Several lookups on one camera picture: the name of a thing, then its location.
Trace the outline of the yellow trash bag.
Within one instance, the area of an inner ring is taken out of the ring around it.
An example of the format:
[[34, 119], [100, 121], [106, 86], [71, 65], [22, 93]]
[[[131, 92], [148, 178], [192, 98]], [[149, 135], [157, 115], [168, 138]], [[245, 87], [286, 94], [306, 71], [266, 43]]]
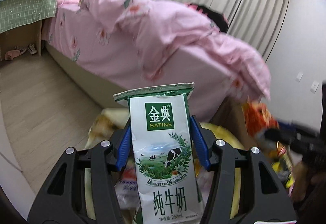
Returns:
[[[88, 132], [88, 140], [85, 148], [91, 149], [95, 145], [109, 140], [110, 137], [119, 129], [125, 127], [129, 119], [129, 112], [127, 109], [111, 109], [106, 108], [102, 110], [101, 114], [93, 122]], [[201, 219], [201, 223], [217, 223], [222, 222], [215, 217], [214, 210], [218, 210], [222, 219], [226, 218], [224, 202], [230, 196], [233, 196], [230, 209], [230, 220], [228, 222], [234, 222], [237, 220], [236, 213], [239, 209], [240, 203], [240, 169], [241, 164], [247, 162], [245, 155], [241, 153], [242, 144], [235, 136], [231, 134], [227, 129], [217, 126], [211, 123], [197, 124], [195, 118], [192, 118], [191, 129], [199, 130], [195, 133], [195, 137], [203, 135], [204, 138], [209, 138], [211, 134], [214, 134], [216, 140], [212, 147], [212, 159], [210, 167], [214, 170], [214, 176], [212, 178], [212, 185], [206, 207], [204, 209], [204, 215]]]

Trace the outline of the pink slipper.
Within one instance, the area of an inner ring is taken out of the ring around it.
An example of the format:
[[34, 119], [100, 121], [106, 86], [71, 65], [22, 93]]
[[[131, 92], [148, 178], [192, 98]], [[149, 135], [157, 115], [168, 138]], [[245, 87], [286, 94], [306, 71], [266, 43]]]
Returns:
[[5, 53], [4, 55], [4, 59], [7, 61], [13, 60], [17, 57], [20, 56], [20, 50], [19, 49], [13, 49], [13, 50], [9, 50]]

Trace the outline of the white wall socket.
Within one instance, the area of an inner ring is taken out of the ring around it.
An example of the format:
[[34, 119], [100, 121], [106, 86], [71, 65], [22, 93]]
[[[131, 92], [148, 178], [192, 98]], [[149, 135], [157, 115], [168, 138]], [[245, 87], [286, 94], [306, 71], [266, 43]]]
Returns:
[[316, 93], [318, 87], [319, 87], [319, 82], [317, 82], [317, 81], [313, 81], [313, 83], [312, 83], [312, 85], [311, 85], [311, 87], [310, 87], [310, 91], [311, 91], [312, 93]]

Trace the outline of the small patterned shoe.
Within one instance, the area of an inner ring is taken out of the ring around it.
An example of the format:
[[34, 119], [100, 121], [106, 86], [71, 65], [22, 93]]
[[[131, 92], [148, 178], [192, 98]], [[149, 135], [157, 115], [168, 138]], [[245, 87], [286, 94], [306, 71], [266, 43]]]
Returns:
[[34, 44], [29, 44], [27, 47], [30, 55], [36, 55], [37, 54], [37, 49]]

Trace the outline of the red gold snack wrapper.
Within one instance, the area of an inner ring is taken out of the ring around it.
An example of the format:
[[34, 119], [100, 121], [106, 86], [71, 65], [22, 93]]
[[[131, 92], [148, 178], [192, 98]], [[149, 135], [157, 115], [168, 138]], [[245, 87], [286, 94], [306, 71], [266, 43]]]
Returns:
[[247, 101], [242, 105], [248, 136], [256, 143], [259, 134], [267, 129], [278, 129], [279, 123], [269, 112], [267, 105], [258, 101]]

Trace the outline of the pink floral bed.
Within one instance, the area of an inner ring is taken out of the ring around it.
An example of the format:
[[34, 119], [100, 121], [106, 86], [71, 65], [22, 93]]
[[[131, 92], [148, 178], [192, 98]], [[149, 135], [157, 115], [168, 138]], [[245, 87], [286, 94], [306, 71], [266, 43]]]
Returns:
[[[114, 94], [152, 86], [138, 64], [130, 36], [108, 34], [79, 0], [56, 0], [57, 11], [42, 30], [47, 51], [62, 69], [94, 101], [104, 108], [116, 107]], [[162, 69], [158, 85], [192, 82], [191, 113], [209, 121], [225, 97], [247, 98], [247, 88], [225, 66], [197, 47], [181, 48]]]

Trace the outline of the green checked cloth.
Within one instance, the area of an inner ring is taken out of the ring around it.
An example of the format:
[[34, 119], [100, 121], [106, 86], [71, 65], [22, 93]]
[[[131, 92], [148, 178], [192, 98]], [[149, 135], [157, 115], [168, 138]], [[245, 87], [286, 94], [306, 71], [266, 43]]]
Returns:
[[1, 0], [1, 33], [54, 17], [56, 0]]

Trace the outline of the black pink garment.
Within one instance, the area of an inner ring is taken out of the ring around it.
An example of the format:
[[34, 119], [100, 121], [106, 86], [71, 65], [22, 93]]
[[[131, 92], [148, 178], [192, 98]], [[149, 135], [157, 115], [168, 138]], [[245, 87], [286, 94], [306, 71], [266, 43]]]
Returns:
[[192, 9], [202, 13], [203, 15], [207, 16], [210, 20], [212, 20], [217, 25], [217, 27], [219, 28], [219, 30], [221, 32], [223, 32], [223, 33], [228, 32], [229, 22], [223, 14], [215, 12], [215, 11], [211, 10], [210, 8], [207, 8], [204, 5], [198, 5], [195, 3], [187, 3], [186, 5], [189, 8], [192, 8]]

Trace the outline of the green white milk carton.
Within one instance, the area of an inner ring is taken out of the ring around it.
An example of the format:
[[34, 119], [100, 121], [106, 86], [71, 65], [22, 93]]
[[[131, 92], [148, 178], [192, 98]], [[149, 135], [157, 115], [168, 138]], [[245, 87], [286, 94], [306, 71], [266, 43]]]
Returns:
[[133, 89], [114, 95], [127, 103], [143, 223], [199, 223], [189, 126], [193, 83]]

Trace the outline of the white wall switch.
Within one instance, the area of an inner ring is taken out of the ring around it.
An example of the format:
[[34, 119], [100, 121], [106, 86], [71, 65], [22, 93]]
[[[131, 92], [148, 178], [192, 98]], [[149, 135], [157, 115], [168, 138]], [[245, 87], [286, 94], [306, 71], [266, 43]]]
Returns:
[[303, 77], [303, 73], [302, 73], [302, 72], [299, 72], [299, 73], [297, 74], [297, 76], [296, 76], [296, 81], [297, 81], [297, 82], [300, 82], [301, 79], [302, 79], [302, 77]]

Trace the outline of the pink floral duvet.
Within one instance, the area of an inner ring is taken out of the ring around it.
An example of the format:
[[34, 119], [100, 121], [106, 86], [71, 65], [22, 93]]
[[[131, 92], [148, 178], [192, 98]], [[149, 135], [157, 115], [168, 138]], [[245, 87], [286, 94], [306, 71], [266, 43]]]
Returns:
[[180, 48], [202, 49], [235, 72], [259, 97], [270, 98], [271, 75], [261, 54], [187, 5], [169, 0], [80, 0], [108, 33], [130, 34], [139, 65], [148, 79], [157, 78]]

